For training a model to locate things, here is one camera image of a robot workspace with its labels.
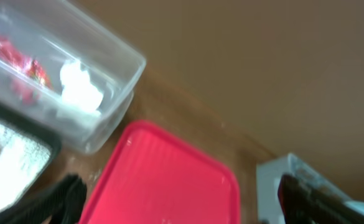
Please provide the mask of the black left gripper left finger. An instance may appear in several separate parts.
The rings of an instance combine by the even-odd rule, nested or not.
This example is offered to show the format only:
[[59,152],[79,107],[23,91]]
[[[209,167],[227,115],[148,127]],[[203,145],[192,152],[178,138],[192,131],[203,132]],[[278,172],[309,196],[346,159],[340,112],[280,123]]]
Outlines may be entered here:
[[86,201],[87,186],[77,174],[37,192],[0,212],[0,224],[78,223]]

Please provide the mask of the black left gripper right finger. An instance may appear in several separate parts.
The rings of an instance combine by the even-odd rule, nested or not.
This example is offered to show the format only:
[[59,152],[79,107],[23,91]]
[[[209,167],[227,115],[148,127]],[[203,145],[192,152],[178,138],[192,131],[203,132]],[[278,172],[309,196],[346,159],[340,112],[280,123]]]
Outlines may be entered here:
[[288,174],[281,177],[278,199],[286,224],[364,224],[364,215]]

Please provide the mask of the pile of white rice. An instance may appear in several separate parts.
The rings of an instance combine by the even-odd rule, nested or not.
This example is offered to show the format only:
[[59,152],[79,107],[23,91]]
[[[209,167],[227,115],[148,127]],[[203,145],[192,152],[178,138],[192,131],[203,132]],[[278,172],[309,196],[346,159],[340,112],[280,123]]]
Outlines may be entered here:
[[49,145],[0,119],[0,211],[24,195],[50,155]]

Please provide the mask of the red snack wrapper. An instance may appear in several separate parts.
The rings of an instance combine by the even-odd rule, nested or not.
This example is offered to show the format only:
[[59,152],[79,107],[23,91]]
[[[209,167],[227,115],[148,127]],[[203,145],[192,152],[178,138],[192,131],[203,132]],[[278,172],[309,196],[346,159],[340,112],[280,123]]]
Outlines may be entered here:
[[[24,55],[3,35],[0,35],[0,59],[40,86],[53,89],[52,82],[41,64],[35,58]],[[25,104],[33,104],[39,99],[37,90],[27,87],[17,78],[12,78],[11,90]]]

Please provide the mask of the white napkin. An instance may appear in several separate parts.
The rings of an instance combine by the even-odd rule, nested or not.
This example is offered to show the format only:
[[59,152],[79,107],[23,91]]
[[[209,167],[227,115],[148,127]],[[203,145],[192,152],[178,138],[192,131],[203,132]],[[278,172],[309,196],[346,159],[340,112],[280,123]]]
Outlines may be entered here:
[[61,99],[68,106],[79,111],[100,117],[100,107],[104,94],[91,83],[88,70],[81,68],[81,61],[66,60],[60,69],[60,81],[63,87]]

